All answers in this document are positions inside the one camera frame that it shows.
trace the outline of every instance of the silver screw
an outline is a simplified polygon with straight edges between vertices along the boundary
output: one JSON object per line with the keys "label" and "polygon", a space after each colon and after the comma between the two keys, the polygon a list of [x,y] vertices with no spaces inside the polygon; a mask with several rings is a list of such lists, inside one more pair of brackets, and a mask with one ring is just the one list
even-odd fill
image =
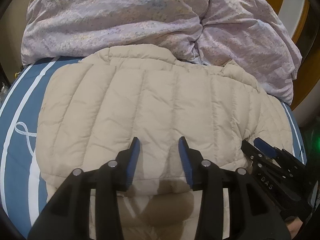
{"label": "silver screw", "polygon": [[82,173],[82,170],[79,169],[79,168],[76,168],[72,171],[72,174],[75,175],[75,176],[78,176]]}
{"label": "silver screw", "polygon": [[240,175],[244,175],[244,174],[247,173],[247,171],[246,171],[244,168],[239,168],[239,169],[237,170],[237,172],[238,172]]}
{"label": "silver screw", "polygon": [[108,166],[111,167],[111,168],[114,168],[118,165],[117,161],[115,160],[112,160],[112,161],[109,161],[108,162]]}
{"label": "silver screw", "polygon": [[211,165],[211,162],[209,160],[203,160],[201,161],[201,165],[204,167],[209,167]]}

